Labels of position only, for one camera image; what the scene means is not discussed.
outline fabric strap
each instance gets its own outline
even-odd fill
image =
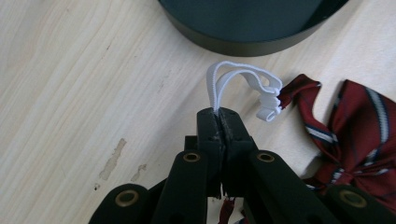
[[[235,198],[226,197],[220,210],[219,224],[227,224],[233,213]]]
[[[228,71],[217,79],[218,71],[221,67],[226,67]],[[228,61],[215,63],[207,69],[206,86],[209,94],[210,105],[213,107],[215,114],[219,113],[221,97],[225,87],[231,79],[237,75],[243,76],[247,84],[260,93],[260,102],[262,104],[257,117],[266,121],[271,121],[281,112],[279,107],[280,101],[276,98],[282,89],[282,81],[272,73],[244,63],[232,63]],[[268,80],[269,84],[263,85],[261,77]]]
[[[296,102],[306,131],[324,157],[305,183],[321,193],[331,185],[352,185],[396,213],[396,104],[346,80],[324,125],[312,111],[320,86],[299,75],[278,96],[282,109]]]

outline striped fabric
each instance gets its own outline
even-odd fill
[[[228,224],[230,216],[233,213],[235,198],[226,197],[220,210],[219,224]]]
[[[396,213],[396,104],[346,80],[324,125],[312,112],[320,86],[299,75],[278,96],[282,108],[296,102],[307,132],[323,154],[322,166],[305,183],[322,193],[331,185],[350,184]]]

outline white elastic band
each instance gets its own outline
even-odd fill
[[[218,71],[222,66],[231,67],[233,70],[223,74],[217,80]],[[206,73],[207,92],[209,93],[210,105],[213,107],[215,114],[219,114],[221,97],[225,87],[237,75],[242,75],[247,80],[247,84],[261,95],[260,103],[262,106],[256,116],[265,121],[273,120],[281,111],[280,102],[276,97],[282,89],[282,81],[264,69],[250,64],[228,61],[211,65]],[[260,77],[265,77],[269,80],[268,86],[262,85]]]

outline wooden table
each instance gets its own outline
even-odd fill
[[[156,0],[3,0],[0,223],[87,223],[116,186],[166,178],[195,134],[195,114],[209,107],[212,63],[251,63],[284,83],[300,73],[320,80],[321,121],[346,78],[396,101],[395,11],[394,0],[352,0],[302,43],[236,58],[192,44]],[[257,96],[240,77],[222,106],[241,115],[259,148],[312,175],[318,150],[296,107],[265,123]],[[219,205],[209,199],[208,223]]]

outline metal rivet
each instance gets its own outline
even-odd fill
[[[363,197],[348,189],[343,189],[340,191],[340,199],[344,203],[354,207],[363,208],[367,206],[367,201]]]
[[[119,207],[127,207],[137,202],[139,194],[133,189],[127,189],[119,193],[116,197],[116,204]]]
[[[193,152],[187,153],[186,155],[183,156],[183,160],[188,161],[188,162],[195,162],[200,159],[201,159],[201,156],[196,153],[193,153]]]
[[[257,155],[257,159],[259,159],[259,161],[265,161],[265,162],[272,162],[275,160],[273,156],[264,152]]]

